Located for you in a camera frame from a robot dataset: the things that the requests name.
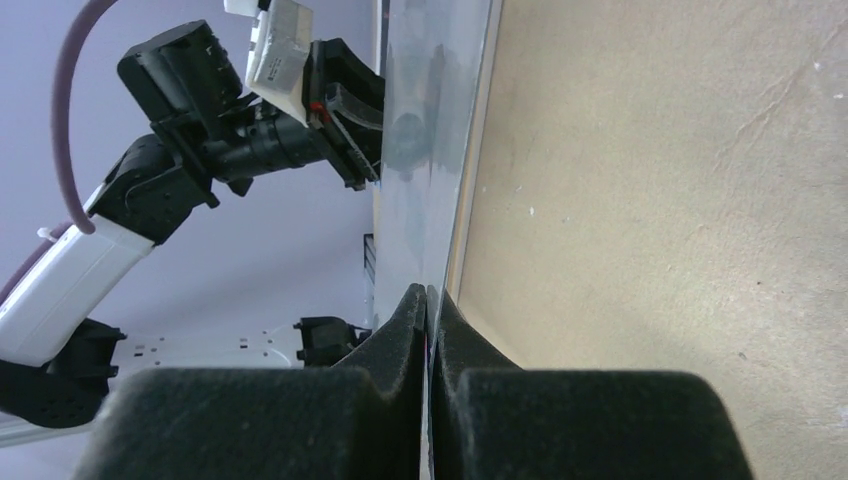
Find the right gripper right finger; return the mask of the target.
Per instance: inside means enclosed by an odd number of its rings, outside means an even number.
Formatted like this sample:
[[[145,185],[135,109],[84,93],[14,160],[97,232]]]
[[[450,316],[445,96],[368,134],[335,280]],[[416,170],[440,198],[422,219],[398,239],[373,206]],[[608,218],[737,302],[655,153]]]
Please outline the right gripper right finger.
[[[436,479],[750,479],[702,377],[524,369],[427,290],[428,467]]]

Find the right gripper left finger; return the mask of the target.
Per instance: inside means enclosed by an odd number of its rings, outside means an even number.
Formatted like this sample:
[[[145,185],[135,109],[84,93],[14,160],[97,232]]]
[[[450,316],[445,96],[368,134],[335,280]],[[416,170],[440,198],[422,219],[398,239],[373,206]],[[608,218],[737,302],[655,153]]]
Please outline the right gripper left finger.
[[[98,414],[78,479],[415,479],[427,295],[330,367],[151,369]]]

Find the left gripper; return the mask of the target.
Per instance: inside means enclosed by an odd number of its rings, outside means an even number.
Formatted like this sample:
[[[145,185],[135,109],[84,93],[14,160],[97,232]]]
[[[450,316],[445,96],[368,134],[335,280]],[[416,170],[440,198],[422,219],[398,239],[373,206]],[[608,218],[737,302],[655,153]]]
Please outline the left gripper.
[[[327,161],[346,188],[381,177],[385,80],[341,38],[315,40],[301,125],[241,79],[210,26],[192,21],[130,48],[117,72],[151,131],[134,141],[89,206],[91,217],[164,243],[214,182],[238,196],[261,175]]]

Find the clear acrylic sheet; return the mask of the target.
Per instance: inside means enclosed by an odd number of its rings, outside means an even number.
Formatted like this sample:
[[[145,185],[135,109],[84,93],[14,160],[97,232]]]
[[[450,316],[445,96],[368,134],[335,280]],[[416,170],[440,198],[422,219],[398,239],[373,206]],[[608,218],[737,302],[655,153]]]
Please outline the clear acrylic sheet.
[[[393,1],[382,176],[377,192],[376,326],[412,283],[441,305],[488,38],[498,1]]]

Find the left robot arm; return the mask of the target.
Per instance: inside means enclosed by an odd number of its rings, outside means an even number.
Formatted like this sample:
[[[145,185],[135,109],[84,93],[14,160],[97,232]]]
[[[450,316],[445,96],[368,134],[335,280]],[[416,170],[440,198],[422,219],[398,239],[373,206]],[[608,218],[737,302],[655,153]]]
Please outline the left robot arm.
[[[239,75],[203,20],[131,47],[117,73],[148,118],[83,207],[94,229],[48,231],[1,295],[1,410],[51,430],[89,423],[124,333],[91,313],[201,205],[325,161],[360,191],[381,174],[386,83],[340,38],[255,22]]]

